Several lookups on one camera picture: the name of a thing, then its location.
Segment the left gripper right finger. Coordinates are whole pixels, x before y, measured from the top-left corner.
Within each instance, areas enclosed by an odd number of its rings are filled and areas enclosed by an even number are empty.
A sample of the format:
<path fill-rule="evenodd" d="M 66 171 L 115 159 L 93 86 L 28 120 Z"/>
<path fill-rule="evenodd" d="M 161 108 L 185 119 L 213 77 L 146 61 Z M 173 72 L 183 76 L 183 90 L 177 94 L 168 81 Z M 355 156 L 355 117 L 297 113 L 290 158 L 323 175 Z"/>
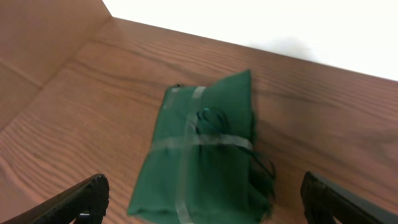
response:
<path fill-rule="evenodd" d="M 306 172 L 300 188 L 308 224 L 397 224 L 397 215 L 319 174 Z"/>

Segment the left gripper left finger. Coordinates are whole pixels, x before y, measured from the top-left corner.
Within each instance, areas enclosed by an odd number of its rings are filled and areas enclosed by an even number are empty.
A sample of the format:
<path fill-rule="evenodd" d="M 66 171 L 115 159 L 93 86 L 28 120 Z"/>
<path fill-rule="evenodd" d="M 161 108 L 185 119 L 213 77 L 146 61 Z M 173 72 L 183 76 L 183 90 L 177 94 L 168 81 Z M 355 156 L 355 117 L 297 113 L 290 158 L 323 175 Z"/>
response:
<path fill-rule="evenodd" d="M 95 174 L 3 224 L 101 224 L 109 191 L 105 175 Z"/>

